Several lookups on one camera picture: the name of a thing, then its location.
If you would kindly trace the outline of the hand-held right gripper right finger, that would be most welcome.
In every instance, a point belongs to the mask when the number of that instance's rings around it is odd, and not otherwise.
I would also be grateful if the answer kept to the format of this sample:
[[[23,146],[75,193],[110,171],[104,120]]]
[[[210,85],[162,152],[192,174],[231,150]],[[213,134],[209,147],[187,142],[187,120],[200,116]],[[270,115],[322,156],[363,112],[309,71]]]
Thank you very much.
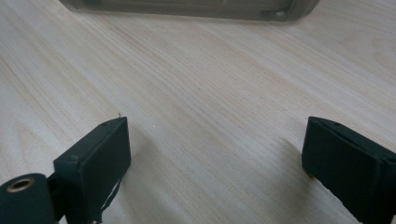
[[[307,122],[302,166],[363,224],[396,216],[396,153],[328,119]]]

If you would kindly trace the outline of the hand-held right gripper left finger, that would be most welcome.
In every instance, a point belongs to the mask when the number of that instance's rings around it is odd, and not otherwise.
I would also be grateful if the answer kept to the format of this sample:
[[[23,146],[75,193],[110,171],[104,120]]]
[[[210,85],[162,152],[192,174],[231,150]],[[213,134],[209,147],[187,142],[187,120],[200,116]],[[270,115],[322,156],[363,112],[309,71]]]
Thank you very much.
[[[101,222],[131,165],[128,120],[99,124],[54,160],[57,182],[66,191],[69,224]]]

